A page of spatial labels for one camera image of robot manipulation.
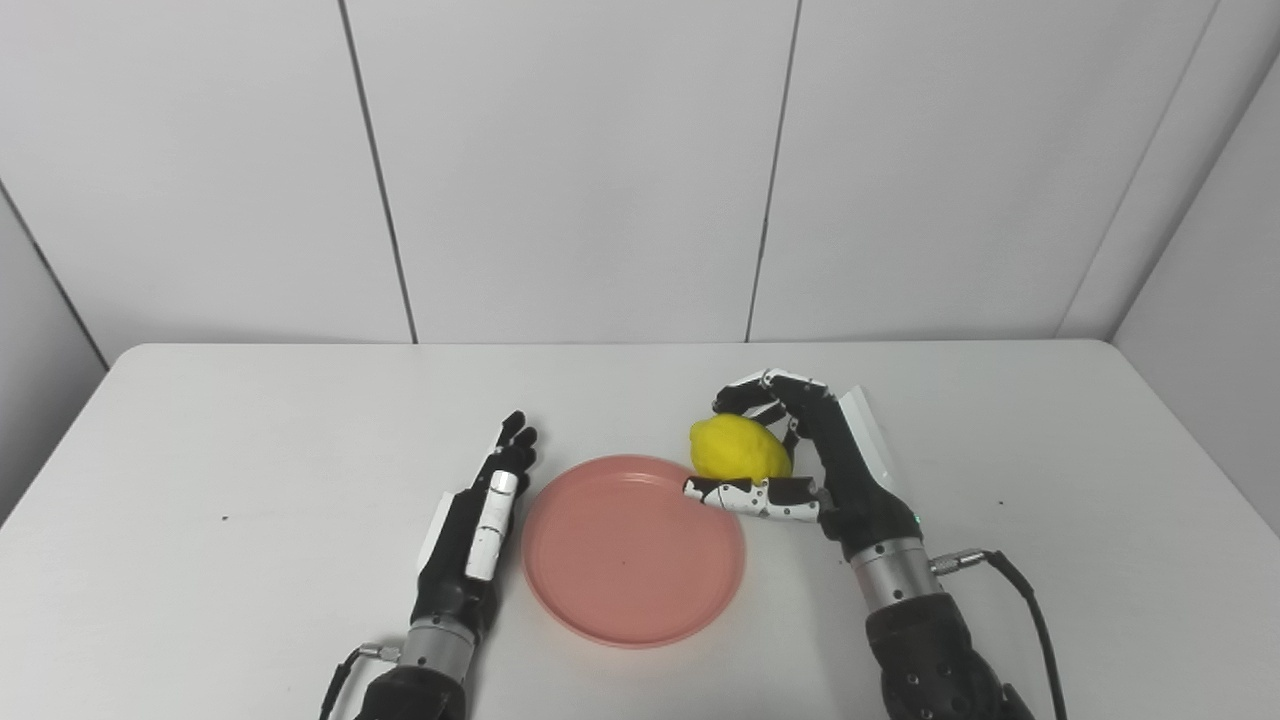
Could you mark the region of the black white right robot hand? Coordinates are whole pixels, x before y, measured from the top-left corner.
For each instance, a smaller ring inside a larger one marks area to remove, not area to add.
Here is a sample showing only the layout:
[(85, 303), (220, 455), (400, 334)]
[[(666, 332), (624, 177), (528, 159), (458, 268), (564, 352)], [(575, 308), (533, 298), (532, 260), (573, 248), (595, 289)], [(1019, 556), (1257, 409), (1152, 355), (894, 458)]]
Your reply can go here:
[(765, 369), (724, 386), (712, 405), (719, 414), (767, 429), (788, 421), (783, 455), (796, 445), (813, 443), (823, 474), (759, 480), (750, 477), (718, 479), (690, 477), (682, 492), (708, 507), (776, 521), (815, 523), (840, 543), (845, 559), (891, 541), (922, 539), (915, 512), (876, 479), (859, 446), (845, 404), (829, 387), (780, 369)]

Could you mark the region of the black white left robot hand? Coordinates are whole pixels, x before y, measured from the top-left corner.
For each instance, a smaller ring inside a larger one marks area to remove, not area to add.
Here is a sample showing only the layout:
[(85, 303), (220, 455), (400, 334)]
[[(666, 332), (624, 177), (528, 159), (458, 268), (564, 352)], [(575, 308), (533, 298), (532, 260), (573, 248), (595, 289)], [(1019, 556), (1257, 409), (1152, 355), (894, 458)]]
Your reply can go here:
[(497, 569), (517, 502), (530, 486), (536, 442), (536, 428), (525, 413), (513, 411), (472, 483), (442, 497), (428, 532), (411, 623), (456, 623), (476, 642), (489, 633), (499, 607)]

